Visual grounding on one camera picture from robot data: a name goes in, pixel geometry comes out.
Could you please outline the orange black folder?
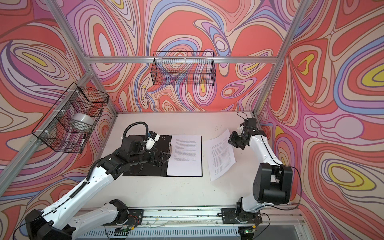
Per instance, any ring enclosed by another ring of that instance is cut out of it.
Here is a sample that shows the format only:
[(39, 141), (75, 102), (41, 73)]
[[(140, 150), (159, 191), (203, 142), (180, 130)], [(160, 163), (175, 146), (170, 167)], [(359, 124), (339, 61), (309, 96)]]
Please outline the orange black folder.
[[(160, 139), (157, 141), (156, 148), (162, 152), (171, 154), (171, 140), (172, 136), (161, 135)], [(161, 167), (151, 166), (149, 163), (139, 164), (137, 166), (132, 166), (130, 170), (123, 173), (123, 176), (167, 177), (167, 167), (168, 161), (164, 163)]]

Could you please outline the printed paper sheet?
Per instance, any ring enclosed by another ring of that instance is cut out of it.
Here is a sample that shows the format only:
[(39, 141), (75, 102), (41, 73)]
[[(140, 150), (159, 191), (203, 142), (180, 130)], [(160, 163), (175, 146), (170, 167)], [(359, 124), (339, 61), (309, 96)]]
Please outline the printed paper sheet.
[(235, 163), (233, 146), (228, 143), (230, 131), (203, 144), (204, 156), (208, 162), (211, 182), (224, 175)]
[(172, 135), (167, 177), (202, 177), (202, 136)]

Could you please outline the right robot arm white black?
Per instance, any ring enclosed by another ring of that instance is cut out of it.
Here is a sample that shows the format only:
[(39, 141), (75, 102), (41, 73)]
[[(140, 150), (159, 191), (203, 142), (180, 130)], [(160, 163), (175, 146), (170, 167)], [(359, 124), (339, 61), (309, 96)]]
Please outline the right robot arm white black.
[(246, 146), (250, 147), (260, 163), (252, 185), (252, 193), (239, 198), (236, 203), (236, 220), (242, 224), (253, 220), (262, 208), (288, 204), (291, 198), (293, 168), (284, 165), (277, 158), (265, 132), (258, 129), (257, 123), (253, 118), (244, 119), (239, 131), (233, 131), (228, 140), (228, 143), (235, 148), (243, 150)]

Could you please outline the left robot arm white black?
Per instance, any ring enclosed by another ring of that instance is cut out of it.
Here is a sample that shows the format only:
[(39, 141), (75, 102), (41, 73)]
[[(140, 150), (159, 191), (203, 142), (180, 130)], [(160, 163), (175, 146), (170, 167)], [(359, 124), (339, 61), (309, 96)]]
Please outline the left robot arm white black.
[(52, 205), (27, 214), (25, 225), (31, 240), (75, 240), (81, 235), (105, 224), (126, 225), (130, 213), (120, 200), (114, 199), (103, 207), (84, 215), (77, 212), (98, 192), (128, 172), (131, 167), (150, 164), (161, 167), (169, 153), (156, 149), (127, 153), (120, 149), (97, 160), (86, 178)]

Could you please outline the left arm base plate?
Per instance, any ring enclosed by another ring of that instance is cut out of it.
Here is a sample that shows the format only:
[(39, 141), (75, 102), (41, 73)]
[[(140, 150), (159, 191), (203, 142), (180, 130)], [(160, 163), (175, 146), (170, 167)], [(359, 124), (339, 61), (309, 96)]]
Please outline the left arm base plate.
[(128, 209), (118, 213), (117, 218), (105, 226), (131, 226), (137, 227), (142, 224), (143, 209)]

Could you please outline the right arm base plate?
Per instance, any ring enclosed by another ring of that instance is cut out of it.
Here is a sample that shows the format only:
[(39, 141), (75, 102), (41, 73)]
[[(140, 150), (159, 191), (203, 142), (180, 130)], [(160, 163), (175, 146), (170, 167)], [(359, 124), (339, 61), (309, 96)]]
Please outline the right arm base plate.
[(223, 224), (254, 224), (258, 226), (263, 222), (261, 213), (249, 213), (236, 208), (221, 208), (217, 216), (222, 218)]

